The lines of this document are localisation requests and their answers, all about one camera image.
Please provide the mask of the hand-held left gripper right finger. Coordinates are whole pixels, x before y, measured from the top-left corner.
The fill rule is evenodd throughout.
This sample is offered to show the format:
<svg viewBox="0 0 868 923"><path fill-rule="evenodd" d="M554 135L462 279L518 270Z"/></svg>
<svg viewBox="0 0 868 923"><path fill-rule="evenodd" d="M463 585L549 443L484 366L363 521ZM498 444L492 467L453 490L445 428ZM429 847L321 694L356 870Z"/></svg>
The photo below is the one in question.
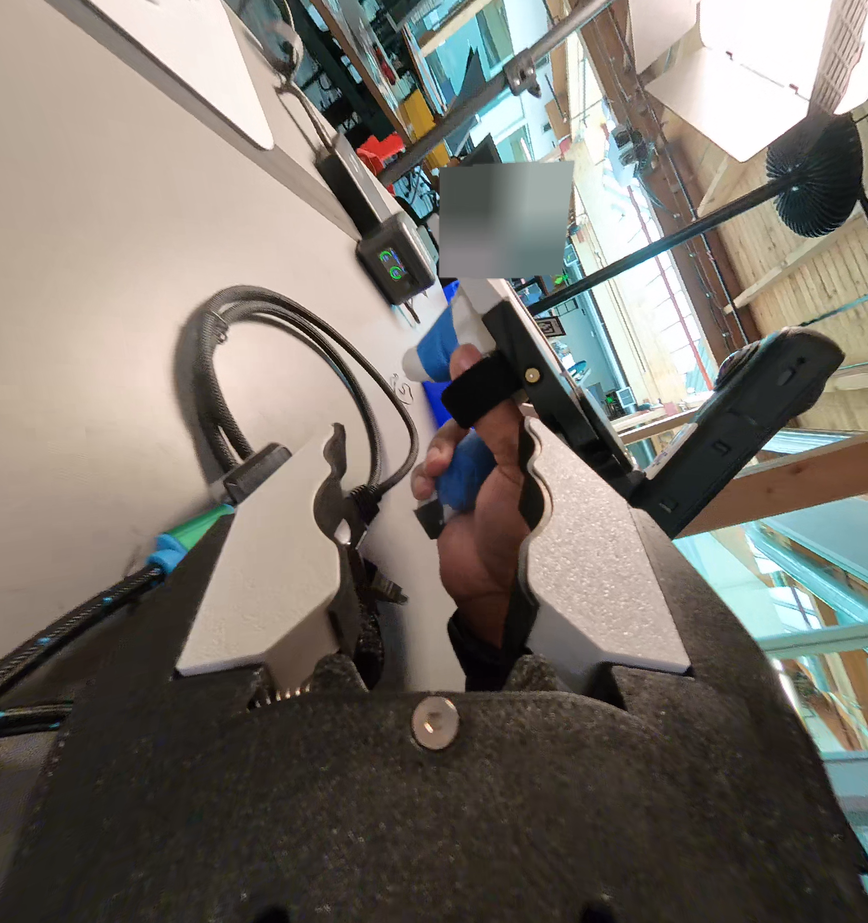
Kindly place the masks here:
<svg viewBox="0 0 868 923"><path fill-rule="evenodd" d="M639 514L543 422L526 418L521 543L502 638L564 687L587 693L606 667L687 675L691 660L649 559Z"/></svg>

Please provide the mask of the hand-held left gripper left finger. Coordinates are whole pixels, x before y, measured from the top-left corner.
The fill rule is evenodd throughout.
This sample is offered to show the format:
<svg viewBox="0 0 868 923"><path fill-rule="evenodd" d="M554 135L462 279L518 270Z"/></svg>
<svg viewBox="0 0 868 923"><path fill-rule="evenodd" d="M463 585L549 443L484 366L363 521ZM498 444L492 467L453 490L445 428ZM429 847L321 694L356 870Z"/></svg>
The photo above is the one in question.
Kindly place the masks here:
<svg viewBox="0 0 868 923"><path fill-rule="evenodd" d="M354 662L368 688L384 648L367 568L367 525L343 491L347 434L333 424L231 517L176 671L264 667L277 690L306 683L326 655Z"/></svg>

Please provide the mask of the person's right hand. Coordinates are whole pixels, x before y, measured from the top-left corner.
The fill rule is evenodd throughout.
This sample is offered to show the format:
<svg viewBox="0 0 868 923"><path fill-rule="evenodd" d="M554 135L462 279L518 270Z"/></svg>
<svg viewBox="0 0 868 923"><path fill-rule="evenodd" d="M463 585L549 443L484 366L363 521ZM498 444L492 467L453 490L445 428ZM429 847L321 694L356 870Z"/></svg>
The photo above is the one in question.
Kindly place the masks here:
<svg viewBox="0 0 868 923"><path fill-rule="evenodd" d="M455 603L449 634L467 660L497 663L521 544L529 528L520 511L523 417L506 399L474 424L495 465L474 502L455 515L437 540L440 580Z"/></svg>

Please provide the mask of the led studio light panel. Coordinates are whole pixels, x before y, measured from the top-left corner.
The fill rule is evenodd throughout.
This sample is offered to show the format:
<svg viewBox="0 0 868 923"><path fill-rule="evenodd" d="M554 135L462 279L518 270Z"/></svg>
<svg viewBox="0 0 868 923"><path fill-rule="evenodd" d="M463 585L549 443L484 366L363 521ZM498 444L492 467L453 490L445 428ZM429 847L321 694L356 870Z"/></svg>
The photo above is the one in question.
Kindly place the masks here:
<svg viewBox="0 0 868 923"><path fill-rule="evenodd" d="M651 96L744 163L868 99L868 1L631 1L634 68L690 40Z"/></svg>

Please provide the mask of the grey power bank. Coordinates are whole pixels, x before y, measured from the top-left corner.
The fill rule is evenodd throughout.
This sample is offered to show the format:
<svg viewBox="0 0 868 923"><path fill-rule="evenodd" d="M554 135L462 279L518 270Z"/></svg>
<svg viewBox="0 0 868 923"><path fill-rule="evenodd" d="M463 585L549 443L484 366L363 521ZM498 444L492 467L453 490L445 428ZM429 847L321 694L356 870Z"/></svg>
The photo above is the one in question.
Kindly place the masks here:
<svg viewBox="0 0 868 923"><path fill-rule="evenodd" d="M357 256L371 281L391 305L405 304L437 282L436 263L417 224L397 211L376 224L357 244Z"/></svg>

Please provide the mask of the grey light stand pole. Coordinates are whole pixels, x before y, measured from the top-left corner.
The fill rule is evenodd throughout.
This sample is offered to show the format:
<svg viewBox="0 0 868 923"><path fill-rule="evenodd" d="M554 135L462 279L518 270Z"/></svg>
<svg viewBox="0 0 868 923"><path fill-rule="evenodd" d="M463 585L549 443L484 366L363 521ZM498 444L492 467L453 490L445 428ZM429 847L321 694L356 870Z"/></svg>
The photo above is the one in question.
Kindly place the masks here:
<svg viewBox="0 0 868 923"><path fill-rule="evenodd" d="M505 90L509 90L514 96L529 92L533 97L538 97L541 87L535 72L537 63L563 44L571 34L592 22L611 4L611 1L583 2L567 17L553 24L544 36L512 57L483 87L455 104L431 131L413 143L402 156L378 175L379 182L388 187L403 175L410 173L450 134L476 116L484 106L496 100Z"/></svg>

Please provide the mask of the black power adapter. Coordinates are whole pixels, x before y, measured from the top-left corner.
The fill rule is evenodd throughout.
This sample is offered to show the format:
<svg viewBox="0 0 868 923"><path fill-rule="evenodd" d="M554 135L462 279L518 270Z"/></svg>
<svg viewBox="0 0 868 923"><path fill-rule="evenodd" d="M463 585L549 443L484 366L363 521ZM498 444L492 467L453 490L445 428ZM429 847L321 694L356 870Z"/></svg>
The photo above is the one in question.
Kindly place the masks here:
<svg viewBox="0 0 868 923"><path fill-rule="evenodd" d="M393 197L360 161L343 134L335 133L319 152L316 168L360 237L367 237L394 214Z"/></svg>

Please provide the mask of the yellow box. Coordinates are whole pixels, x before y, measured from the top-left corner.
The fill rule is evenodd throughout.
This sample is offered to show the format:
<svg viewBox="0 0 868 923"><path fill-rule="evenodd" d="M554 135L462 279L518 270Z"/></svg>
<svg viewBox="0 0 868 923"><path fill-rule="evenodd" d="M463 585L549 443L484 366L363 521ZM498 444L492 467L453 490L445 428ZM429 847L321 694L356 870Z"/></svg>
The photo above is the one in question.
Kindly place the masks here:
<svg viewBox="0 0 868 923"><path fill-rule="evenodd" d="M435 119L420 89L413 92L398 106L399 114L405 124L406 132L412 142L422 138L435 126ZM451 154L445 142L441 141L425 158L424 164L430 170L440 169L450 164Z"/></svg>

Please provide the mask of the red plastic bin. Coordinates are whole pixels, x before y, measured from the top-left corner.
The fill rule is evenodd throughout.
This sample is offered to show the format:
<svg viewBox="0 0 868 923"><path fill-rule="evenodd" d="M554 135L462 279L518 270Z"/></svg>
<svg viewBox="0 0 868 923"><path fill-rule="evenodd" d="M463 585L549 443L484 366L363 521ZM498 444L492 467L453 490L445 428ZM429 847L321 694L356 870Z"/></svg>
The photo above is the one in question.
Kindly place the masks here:
<svg viewBox="0 0 868 923"><path fill-rule="evenodd" d="M396 133L383 139L369 136L356 148L360 162L375 176L380 175L389 162L404 152L404 140Z"/></svg>

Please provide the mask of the white stand clear legs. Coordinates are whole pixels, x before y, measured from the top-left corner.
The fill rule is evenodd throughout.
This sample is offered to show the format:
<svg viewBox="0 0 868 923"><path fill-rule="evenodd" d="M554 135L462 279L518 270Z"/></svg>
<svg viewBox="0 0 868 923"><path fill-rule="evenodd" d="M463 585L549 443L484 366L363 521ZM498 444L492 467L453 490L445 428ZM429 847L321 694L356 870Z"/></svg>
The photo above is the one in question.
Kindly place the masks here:
<svg viewBox="0 0 868 923"><path fill-rule="evenodd" d="M221 1L92 1L91 5L258 148L274 147Z"/></svg>

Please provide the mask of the wooden post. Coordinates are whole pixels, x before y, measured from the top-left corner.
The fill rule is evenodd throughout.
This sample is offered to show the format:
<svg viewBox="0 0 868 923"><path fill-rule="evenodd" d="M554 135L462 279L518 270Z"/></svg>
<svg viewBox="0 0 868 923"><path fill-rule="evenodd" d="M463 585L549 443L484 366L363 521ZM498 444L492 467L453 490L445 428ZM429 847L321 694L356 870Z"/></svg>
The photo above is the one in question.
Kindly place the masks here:
<svg viewBox="0 0 868 923"><path fill-rule="evenodd" d="M620 495L670 538L868 495L868 432L750 467L737 449L697 437L651 477L617 483Z"/></svg>

